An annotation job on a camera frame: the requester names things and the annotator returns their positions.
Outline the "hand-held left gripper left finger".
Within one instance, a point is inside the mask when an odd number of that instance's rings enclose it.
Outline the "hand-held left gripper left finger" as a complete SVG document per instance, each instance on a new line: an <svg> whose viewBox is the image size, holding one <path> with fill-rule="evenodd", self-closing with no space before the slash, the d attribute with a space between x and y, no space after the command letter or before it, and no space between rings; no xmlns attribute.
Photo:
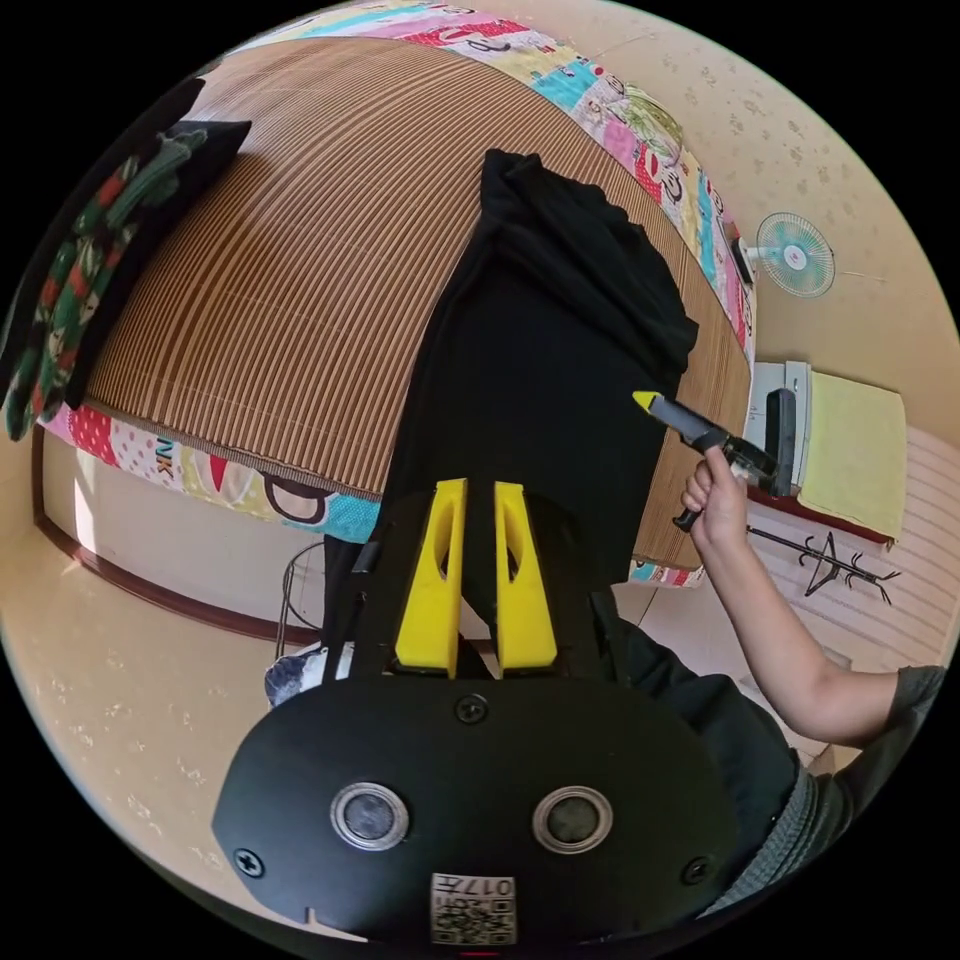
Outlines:
<svg viewBox="0 0 960 960"><path fill-rule="evenodd" d="M436 485L396 637L405 670L457 668L466 502L465 479Z"/></svg>

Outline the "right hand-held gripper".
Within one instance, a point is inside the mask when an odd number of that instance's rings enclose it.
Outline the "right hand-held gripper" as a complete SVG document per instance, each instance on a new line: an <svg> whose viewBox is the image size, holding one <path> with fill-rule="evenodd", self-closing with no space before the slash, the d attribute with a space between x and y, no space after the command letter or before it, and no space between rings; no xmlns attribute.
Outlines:
<svg viewBox="0 0 960 960"><path fill-rule="evenodd" d="M699 454L719 448L731 468L751 482L772 482L778 463L765 450L730 433L679 402L655 391L634 391L632 399L648 415L675 432L682 442Z"/></svg>

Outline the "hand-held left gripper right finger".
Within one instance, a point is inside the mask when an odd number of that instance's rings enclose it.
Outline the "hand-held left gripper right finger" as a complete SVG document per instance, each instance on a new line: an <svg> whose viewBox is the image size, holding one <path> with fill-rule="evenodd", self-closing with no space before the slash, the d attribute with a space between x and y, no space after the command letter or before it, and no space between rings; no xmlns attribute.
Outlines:
<svg viewBox="0 0 960 960"><path fill-rule="evenodd" d="M557 642L524 489L497 482L493 492L500 668L545 670L554 664Z"/></svg>

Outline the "person's right hand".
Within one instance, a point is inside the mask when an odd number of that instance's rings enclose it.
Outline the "person's right hand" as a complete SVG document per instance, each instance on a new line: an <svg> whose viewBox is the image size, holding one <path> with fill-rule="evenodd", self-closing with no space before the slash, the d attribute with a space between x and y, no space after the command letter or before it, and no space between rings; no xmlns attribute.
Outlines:
<svg viewBox="0 0 960 960"><path fill-rule="evenodd" d="M746 548L746 484L734 475L720 447L705 452L686 481L681 503L696 515L692 539L704 563Z"/></svg>

